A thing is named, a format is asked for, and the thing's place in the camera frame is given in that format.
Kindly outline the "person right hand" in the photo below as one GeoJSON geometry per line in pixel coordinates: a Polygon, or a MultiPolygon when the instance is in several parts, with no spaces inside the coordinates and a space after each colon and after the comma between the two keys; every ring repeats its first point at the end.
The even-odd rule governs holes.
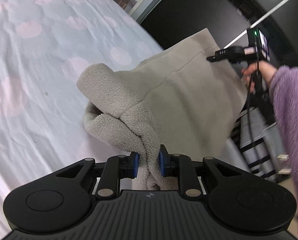
{"type": "Polygon", "coordinates": [[[274,67],[272,64],[266,61],[259,61],[251,63],[247,68],[244,68],[242,70],[242,74],[247,80],[249,80],[253,73],[259,72],[262,78],[265,80],[267,87],[269,87],[273,79],[273,76],[277,72],[277,70],[278,69],[274,67]]]}

